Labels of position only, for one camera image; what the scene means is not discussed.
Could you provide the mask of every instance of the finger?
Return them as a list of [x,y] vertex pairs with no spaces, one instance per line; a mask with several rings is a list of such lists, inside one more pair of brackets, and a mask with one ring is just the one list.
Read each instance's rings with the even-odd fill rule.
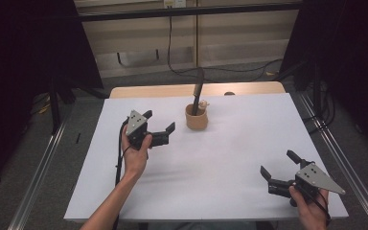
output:
[[127,125],[124,126],[122,130],[122,150],[130,146],[129,139],[127,138]]
[[[319,190],[319,193],[325,198],[325,202],[327,202],[326,204],[328,204],[328,194],[329,194],[329,191],[328,190]],[[322,197],[319,198],[319,201],[321,204],[325,205],[323,202],[324,202],[324,199]]]
[[294,186],[290,186],[288,188],[289,193],[291,194],[291,197],[295,200],[295,202],[297,203],[297,207],[298,207],[298,211],[300,213],[302,212],[306,212],[309,210],[306,200],[304,200],[303,195],[301,195],[300,192],[298,192]]
[[148,148],[151,145],[152,138],[153,137],[150,134],[146,135],[145,139],[143,139],[142,147],[140,148],[140,151],[148,151]]

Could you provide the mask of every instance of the gray floor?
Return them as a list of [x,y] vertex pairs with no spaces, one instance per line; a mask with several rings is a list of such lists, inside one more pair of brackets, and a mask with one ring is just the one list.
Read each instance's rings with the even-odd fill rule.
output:
[[[245,63],[223,67],[241,70],[262,65],[263,63]],[[280,62],[275,62],[268,66],[266,71],[275,72],[279,69],[279,66]],[[260,75],[261,72],[259,71],[235,73],[206,70],[206,78],[218,82],[251,81]],[[268,81],[271,78],[263,75],[260,81]],[[194,82],[194,79],[177,76],[170,71],[157,72],[103,79],[105,87],[103,91],[109,92],[115,86],[191,82]],[[291,94],[302,118],[309,117],[310,115],[303,107],[298,93],[293,89],[292,79],[287,79],[283,84],[287,92]],[[63,215],[77,182],[104,101],[95,99],[79,90],[76,90],[75,93],[77,95],[75,104],[61,105],[60,110],[63,114],[67,111],[71,111],[71,113],[50,167],[38,190],[33,208],[28,214],[24,229],[79,229],[81,227],[79,224],[64,220]],[[34,109],[38,109],[40,106],[41,104],[37,104]],[[7,229],[10,225],[13,215],[33,178],[35,169],[51,138],[51,124],[50,111],[44,114],[35,114],[30,120],[28,129],[16,151],[2,171],[0,229]],[[312,129],[312,124],[308,123],[308,130]],[[358,177],[368,188],[368,138],[357,132],[355,121],[339,103],[336,104],[336,117],[330,130],[346,153]],[[368,215],[358,201],[357,195],[352,190],[345,175],[335,163],[334,157],[330,154],[320,133],[314,133],[311,138],[327,166],[327,170],[347,191],[347,194],[342,197],[342,201],[350,216],[345,219],[335,219],[331,223],[330,229],[368,229]],[[278,229],[301,229],[297,219],[279,221],[274,224],[278,224]],[[137,224],[122,223],[120,228],[137,229]]]

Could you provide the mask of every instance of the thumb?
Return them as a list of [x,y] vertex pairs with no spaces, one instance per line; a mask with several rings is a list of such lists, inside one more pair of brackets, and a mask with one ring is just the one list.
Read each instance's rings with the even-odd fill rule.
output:
[[152,138],[153,137],[150,134],[146,135],[145,139],[143,139],[142,147],[140,148],[140,151],[147,151],[148,150],[148,148],[151,145],[151,139]]
[[304,200],[303,198],[303,195],[301,195],[300,192],[298,192],[294,186],[290,186],[288,188],[289,190],[289,193],[291,194],[291,197],[295,200],[295,202],[297,203],[297,207],[298,209],[301,211],[301,210],[304,210],[304,209],[308,209],[308,206],[307,206],[307,203],[306,203],[306,200]]

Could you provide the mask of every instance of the white table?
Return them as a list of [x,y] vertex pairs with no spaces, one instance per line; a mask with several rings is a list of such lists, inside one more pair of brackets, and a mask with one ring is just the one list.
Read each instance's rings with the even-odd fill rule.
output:
[[[288,159],[287,150],[326,171],[289,94],[201,99],[211,104],[210,122],[203,131],[185,125],[184,108],[193,97],[106,100],[64,218],[87,220],[114,187],[119,128],[131,109],[152,110],[149,131],[164,130],[171,122],[176,130],[168,145],[149,151],[148,165],[121,220],[297,218],[287,198],[267,192],[260,175],[263,165],[273,178],[293,179],[299,168]],[[333,218],[348,217],[339,195],[330,194],[329,208]]]

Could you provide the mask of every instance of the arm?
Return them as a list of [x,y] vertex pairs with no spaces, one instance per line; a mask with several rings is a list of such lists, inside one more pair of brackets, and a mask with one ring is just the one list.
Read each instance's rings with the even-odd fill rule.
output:
[[142,147],[136,150],[128,148],[130,142],[125,135],[126,131],[127,127],[125,126],[122,132],[122,150],[126,150],[124,152],[125,174],[81,229],[112,229],[113,223],[124,206],[130,191],[145,170],[151,135],[147,135]]
[[[300,192],[298,192],[294,186],[289,187],[289,193],[297,203],[299,219],[307,230],[326,230],[327,229],[327,217],[324,212],[318,208],[315,203],[307,204]],[[328,191],[320,190],[321,195],[325,197],[325,200],[319,195],[317,201],[326,206],[328,203]]]

